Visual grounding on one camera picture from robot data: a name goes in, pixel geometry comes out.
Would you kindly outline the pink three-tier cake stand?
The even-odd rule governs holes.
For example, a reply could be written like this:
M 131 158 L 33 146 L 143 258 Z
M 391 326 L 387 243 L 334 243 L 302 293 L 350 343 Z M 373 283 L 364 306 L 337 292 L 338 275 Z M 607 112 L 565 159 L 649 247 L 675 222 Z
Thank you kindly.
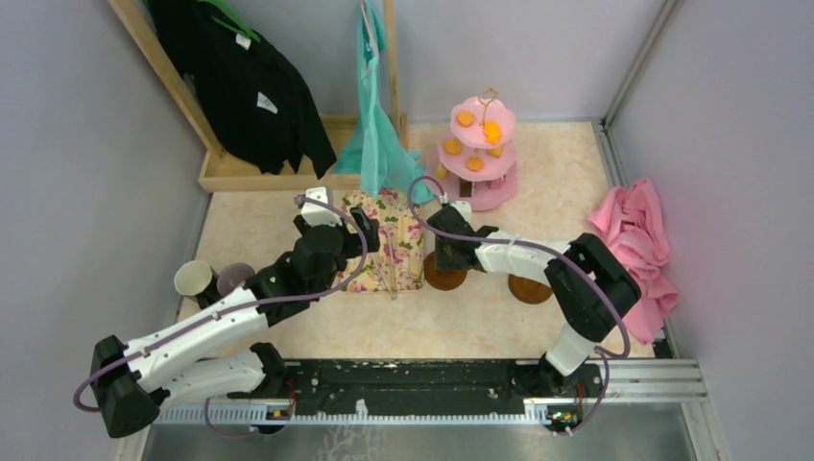
M 471 111 L 475 116 L 475 122 L 466 128 L 459 126 L 455 120 L 456 114 L 463 109 Z M 501 126 L 502 136 L 498 145 L 490 145 L 485 142 L 481 125 L 488 120 L 496 121 Z M 515 114 L 498 99 L 498 91 L 491 87 L 454 106 L 445 131 L 441 134 L 435 147 L 425 155 L 427 173 L 440 183 L 439 185 L 431 184 L 429 188 L 436 195 L 445 191 L 452 200 L 468 201 L 475 211 L 491 210 L 510 200 L 518 189 L 516 128 Z M 458 138 L 463 143 L 464 148 L 461 154 L 450 156 L 443 150 L 443 142 L 448 138 Z M 500 145 L 504 145 L 504 152 L 500 158 L 493 158 L 487 154 L 488 149 Z M 470 156 L 480 157 L 485 162 L 481 171 L 472 172 L 466 169 L 465 163 Z M 447 170 L 445 179 L 439 179 L 436 176 L 436 168 L 439 164 Z M 489 190 L 488 182 L 502 176 L 506 177 L 504 187 Z M 474 184 L 471 198 L 459 197 L 459 180 Z

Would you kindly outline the yellow square biscuit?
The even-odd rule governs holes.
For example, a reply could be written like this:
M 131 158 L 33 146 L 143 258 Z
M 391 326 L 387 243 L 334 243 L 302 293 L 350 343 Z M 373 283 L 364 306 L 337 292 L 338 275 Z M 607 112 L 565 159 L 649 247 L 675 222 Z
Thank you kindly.
M 493 158 L 500 158 L 504 152 L 504 145 L 500 145 L 487 150 L 487 154 Z

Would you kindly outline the brown saucer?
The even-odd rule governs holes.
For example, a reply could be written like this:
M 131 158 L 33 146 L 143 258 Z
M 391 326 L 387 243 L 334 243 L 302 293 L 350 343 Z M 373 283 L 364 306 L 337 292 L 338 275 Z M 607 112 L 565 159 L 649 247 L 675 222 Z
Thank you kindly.
M 425 281 L 433 288 L 451 291 L 460 287 L 467 278 L 467 271 L 439 269 L 436 264 L 436 252 L 426 256 L 423 262 Z
M 508 287 L 517 300 L 527 304 L 544 303 L 553 295 L 548 285 L 514 275 L 508 276 Z

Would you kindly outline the cream mug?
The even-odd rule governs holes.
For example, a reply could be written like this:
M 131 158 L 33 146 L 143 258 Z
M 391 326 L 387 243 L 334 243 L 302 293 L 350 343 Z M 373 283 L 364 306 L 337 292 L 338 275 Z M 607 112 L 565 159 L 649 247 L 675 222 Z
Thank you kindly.
M 176 291 L 186 299 L 205 309 L 221 300 L 217 287 L 218 274 L 206 262 L 191 260 L 183 264 L 174 275 Z

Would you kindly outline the small brown cookie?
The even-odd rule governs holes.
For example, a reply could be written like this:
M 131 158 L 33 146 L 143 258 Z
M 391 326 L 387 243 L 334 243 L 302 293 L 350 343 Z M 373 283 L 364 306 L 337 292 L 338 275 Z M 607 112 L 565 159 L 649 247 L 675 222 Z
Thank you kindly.
M 463 143 L 458 138 L 448 138 L 443 142 L 443 150 L 450 156 L 461 154 L 463 148 Z

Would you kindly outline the purple mug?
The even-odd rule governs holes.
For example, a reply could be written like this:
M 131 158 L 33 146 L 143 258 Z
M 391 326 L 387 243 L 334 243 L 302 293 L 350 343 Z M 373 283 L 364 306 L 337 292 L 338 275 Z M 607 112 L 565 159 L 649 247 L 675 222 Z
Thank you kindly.
M 220 296 L 225 297 L 254 275 L 254 269 L 247 263 L 230 264 L 219 273 L 216 288 Z

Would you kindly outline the chocolate cake slice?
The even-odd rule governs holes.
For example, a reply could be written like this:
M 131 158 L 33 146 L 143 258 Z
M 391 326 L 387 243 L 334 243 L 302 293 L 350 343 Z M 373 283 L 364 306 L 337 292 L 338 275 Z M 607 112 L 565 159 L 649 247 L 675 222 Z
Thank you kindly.
M 469 181 L 459 180 L 459 197 L 469 199 L 473 196 L 474 184 Z

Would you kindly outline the floral serving tray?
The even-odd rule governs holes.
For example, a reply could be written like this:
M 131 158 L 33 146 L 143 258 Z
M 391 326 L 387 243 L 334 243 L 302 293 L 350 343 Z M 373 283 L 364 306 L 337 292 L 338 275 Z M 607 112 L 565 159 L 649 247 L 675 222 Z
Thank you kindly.
M 394 240 L 397 293 L 418 290 L 423 286 L 423 227 L 412 215 L 408 202 L 401 194 L 383 189 L 376 197 L 361 190 L 349 191 L 342 197 L 342 210 L 360 206 L 365 213 L 379 222 L 379 228 L 389 231 Z M 378 253 L 388 251 L 380 248 Z M 361 273 L 344 287 L 350 293 L 385 292 L 374 271 L 369 253 Z

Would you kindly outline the teal hanging garment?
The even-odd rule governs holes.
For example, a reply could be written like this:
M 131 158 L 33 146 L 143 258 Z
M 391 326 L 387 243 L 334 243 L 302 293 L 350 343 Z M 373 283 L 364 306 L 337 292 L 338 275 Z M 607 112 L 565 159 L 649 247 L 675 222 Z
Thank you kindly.
M 342 149 L 334 172 L 357 174 L 361 190 L 376 197 L 383 189 L 409 194 L 422 204 L 433 198 L 423 184 L 413 180 L 424 175 L 420 153 L 406 150 L 394 124 L 383 109 L 379 91 L 379 64 L 387 50 L 384 25 L 368 1 L 359 6 L 356 38 L 356 78 L 359 115 L 350 140 Z

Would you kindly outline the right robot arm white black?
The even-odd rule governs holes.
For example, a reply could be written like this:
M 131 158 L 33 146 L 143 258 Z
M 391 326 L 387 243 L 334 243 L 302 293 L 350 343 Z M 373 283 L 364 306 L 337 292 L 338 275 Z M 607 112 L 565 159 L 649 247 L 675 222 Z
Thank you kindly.
M 442 271 L 476 270 L 528 279 L 548 286 L 565 324 L 544 354 L 540 382 L 553 396 L 566 395 L 578 382 L 578 369 L 618 329 L 625 358 L 631 338 L 623 318 L 640 300 L 641 290 L 603 241 L 583 233 L 566 242 L 542 242 L 508 234 L 497 227 L 474 229 L 456 202 L 423 222 L 436 237 L 436 266 Z

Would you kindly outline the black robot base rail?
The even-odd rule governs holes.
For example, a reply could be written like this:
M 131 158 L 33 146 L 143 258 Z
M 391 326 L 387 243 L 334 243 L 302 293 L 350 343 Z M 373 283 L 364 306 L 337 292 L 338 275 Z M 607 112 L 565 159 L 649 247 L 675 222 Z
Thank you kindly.
M 320 360 L 290 362 L 272 385 L 234 400 L 278 399 L 275 419 L 307 424 L 509 423 L 573 428 L 605 381 L 596 364 L 567 377 L 544 359 Z

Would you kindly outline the small orange pastry top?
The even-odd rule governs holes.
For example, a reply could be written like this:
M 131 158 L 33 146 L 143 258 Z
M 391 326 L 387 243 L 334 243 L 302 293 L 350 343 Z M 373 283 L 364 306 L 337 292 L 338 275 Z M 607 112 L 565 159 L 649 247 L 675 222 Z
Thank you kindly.
M 455 120 L 459 126 L 466 128 L 475 122 L 475 116 L 471 111 L 463 109 L 456 114 Z

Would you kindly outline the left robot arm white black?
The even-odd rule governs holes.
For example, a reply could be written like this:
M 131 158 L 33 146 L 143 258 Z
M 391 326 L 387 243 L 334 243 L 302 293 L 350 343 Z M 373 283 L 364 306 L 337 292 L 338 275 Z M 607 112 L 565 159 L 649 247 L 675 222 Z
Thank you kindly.
M 73 403 L 100 415 L 112 439 L 130 436 L 179 404 L 226 394 L 280 395 L 286 365 L 269 343 L 234 358 L 210 353 L 271 328 L 341 289 L 336 279 L 380 248 L 379 223 L 361 207 L 343 213 L 308 199 L 294 220 L 300 236 L 292 250 L 243 285 L 163 330 L 123 341 L 110 335 L 93 349 L 90 373 Z

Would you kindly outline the round orange cookie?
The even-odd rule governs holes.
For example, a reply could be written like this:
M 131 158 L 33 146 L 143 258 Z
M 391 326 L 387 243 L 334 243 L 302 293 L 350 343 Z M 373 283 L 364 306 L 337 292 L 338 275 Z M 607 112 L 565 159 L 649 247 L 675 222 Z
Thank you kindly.
M 465 166 L 468 171 L 479 172 L 484 168 L 485 162 L 480 157 L 470 156 L 466 160 Z

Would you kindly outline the orange croissant pastry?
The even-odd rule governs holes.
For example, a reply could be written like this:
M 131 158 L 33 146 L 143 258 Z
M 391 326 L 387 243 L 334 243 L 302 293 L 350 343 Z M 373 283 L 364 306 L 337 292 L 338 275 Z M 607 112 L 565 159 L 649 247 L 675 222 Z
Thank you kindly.
M 484 121 L 481 125 L 485 142 L 490 145 L 498 145 L 502 136 L 502 129 L 498 122 L 493 120 Z

